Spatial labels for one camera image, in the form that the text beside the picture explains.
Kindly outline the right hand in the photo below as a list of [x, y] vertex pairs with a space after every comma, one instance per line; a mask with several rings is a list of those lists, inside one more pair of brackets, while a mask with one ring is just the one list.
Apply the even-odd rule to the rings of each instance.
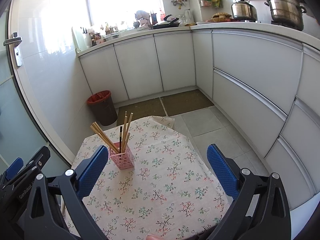
[[158, 237], [156, 235], [148, 234], [146, 236], [146, 240], [162, 240], [161, 237]]

